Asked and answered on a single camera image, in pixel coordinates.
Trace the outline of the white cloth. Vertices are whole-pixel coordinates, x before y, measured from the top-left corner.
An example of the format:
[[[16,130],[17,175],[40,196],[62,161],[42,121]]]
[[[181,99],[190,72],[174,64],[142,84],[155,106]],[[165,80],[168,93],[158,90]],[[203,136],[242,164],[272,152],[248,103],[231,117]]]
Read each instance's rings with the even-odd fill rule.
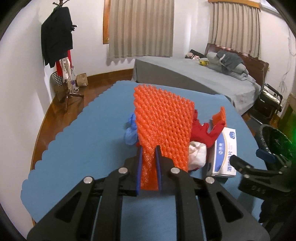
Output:
[[[207,147],[200,142],[191,141],[189,145],[188,170],[194,171],[206,164]]]

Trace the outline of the red cloth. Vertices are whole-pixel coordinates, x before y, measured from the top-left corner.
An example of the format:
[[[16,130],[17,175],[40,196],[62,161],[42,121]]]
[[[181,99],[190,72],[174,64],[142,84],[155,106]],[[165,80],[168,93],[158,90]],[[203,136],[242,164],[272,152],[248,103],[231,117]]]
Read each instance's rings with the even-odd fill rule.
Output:
[[[222,130],[227,126],[226,111],[224,106],[220,108],[218,113],[212,116],[212,124],[213,127],[210,131],[210,125],[208,123],[201,125],[200,121],[198,120],[198,111],[195,109],[193,114],[190,141],[205,144],[207,149],[214,145]]]

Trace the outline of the tissue box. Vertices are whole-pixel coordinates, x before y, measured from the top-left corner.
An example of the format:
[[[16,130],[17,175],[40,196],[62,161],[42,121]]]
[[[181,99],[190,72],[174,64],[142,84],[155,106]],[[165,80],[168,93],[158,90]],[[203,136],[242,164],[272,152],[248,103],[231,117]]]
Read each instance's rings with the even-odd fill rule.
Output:
[[[225,127],[208,151],[207,175],[235,177],[236,169],[230,164],[233,155],[237,155],[236,130]]]

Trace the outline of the blue plastic bag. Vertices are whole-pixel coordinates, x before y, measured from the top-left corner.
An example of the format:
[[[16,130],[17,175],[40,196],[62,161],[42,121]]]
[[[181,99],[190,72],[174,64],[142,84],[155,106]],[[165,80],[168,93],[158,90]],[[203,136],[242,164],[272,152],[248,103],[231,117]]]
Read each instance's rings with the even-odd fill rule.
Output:
[[[132,113],[127,122],[127,129],[124,134],[124,141],[127,145],[135,145],[138,141],[137,124],[135,113]]]

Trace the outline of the black metal chair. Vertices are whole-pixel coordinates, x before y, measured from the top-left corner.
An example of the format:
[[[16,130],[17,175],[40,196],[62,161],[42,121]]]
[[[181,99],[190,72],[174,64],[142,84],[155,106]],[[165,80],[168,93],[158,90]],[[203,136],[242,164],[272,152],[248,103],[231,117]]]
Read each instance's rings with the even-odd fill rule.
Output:
[[[248,115],[259,125],[269,124],[273,117],[282,111],[282,100],[283,96],[271,85],[265,83]]]

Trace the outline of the grey bed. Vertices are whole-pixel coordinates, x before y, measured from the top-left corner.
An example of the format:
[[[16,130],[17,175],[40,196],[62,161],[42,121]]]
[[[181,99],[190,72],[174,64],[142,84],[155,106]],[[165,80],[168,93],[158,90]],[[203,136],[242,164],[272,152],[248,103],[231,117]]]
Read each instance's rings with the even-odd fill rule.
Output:
[[[132,81],[220,94],[225,96],[241,115],[254,105],[261,90],[252,77],[238,80],[201,66],[197,60],[151,56],[135,60]]]

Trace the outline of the wooden headboard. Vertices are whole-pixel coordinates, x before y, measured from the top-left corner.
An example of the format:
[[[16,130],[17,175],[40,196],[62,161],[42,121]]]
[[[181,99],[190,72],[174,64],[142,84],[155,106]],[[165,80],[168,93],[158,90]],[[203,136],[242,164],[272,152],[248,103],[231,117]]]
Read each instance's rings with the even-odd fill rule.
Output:
[[[262,60],[259,60],[258,58],[254,58],[250,55],[243,54],[237,51],[234,51],[230,48],[222,47],[219,45],[214,45],[208,43],[205,49],[205,55],[209,52],[219,52],[219,51],[226,51],[230,53],[237,54],[244,62],[247,70],[249,71],[250,75],[255,79],[256,83],[259,84],[261,87],[263,87],[266,75],[269,69],[269,64],[267,62],[264,62]]]

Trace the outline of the yellow plush toy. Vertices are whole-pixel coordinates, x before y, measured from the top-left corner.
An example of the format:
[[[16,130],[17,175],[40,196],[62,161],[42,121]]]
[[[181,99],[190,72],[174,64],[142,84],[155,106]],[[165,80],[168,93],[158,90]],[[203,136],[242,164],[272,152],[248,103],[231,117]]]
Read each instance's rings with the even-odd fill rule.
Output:
[[[210,62],[209,62],[209,60],[208,60],[207,58],[200,58],[200,59],[199,59],[199,64],[200,64],[201,66],[207,66],[209,63],[210,63]]]

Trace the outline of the brown paper bag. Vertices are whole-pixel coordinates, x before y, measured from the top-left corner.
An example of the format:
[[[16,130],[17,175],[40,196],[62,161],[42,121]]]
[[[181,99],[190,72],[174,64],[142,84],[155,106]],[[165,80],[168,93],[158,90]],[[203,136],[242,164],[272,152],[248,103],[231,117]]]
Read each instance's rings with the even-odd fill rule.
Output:
[[[76,83],[78,87],[87,87],[88,79],[86,73],[81,73],[76,76]]]

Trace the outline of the pile of grey bedding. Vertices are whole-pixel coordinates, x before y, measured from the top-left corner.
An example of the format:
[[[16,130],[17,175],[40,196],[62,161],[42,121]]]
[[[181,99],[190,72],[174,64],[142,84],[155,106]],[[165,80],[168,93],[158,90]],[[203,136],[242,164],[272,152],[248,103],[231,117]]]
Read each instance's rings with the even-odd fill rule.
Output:
[[[243,59],[235,53],[218,51],[207,53],[209,63],[207,67],[217,72],[234,77],[240,81],[250,81],[255,83],[255,79],[250,76]]]

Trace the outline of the wooden coat rack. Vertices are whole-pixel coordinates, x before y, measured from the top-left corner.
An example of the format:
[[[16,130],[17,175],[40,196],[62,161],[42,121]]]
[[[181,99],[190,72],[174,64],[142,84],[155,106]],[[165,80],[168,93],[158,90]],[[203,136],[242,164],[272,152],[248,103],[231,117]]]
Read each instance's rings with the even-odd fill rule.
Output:
[[[53,2],[54,5],[57,7],[62,7],[64,3],[67,1],[59,0],[58,3]],[[79,98],[84,98],[84,94],[78,93],[78,92],[71,92],[68,88],[68,85],[64,83],[63,85],[65,91],[63,92],[63,96],[61,96],[59,103],[64,103],[64,111],[68,111],[68,102],[71,97],[79,97]]]

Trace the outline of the checkered basket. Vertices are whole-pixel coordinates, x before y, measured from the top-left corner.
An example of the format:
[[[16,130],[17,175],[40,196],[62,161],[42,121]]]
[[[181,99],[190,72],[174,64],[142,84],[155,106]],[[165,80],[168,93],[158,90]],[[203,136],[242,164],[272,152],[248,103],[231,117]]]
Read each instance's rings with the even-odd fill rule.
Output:
[[[58,85],[58,86],[63,86],[63,77],[62,76],[59,76],[58,73],[56,71],[54,71],[52,74],[51,74],[51,77],[53,78],[53,80],[55,81],[55,83]]]

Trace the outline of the left beige curtain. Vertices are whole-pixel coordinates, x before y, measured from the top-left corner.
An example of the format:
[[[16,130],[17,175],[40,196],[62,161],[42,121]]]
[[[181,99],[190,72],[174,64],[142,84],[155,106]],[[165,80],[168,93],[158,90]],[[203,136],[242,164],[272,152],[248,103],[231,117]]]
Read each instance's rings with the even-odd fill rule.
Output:
[[[171,57],[174,7],[174,1],[111,1],[109,57]]]

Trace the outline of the beige curtain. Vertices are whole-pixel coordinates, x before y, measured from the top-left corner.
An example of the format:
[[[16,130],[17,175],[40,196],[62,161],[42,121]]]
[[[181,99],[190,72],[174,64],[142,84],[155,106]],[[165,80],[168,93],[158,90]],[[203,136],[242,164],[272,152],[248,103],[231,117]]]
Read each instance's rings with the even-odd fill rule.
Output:
[[[208,43],[261,57],[260,8],[237,1],[210,1]]]
[[[174,7],[174,1],[111,1],[109,57],[171,57]]]

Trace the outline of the right beige curtain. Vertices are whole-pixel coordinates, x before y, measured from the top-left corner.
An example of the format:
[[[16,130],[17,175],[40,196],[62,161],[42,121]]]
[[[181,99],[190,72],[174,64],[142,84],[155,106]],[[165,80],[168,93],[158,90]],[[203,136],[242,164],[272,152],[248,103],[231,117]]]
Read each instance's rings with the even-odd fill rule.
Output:
[[[260,8],[237,1],[210,1],[208,43],[261,57]]]

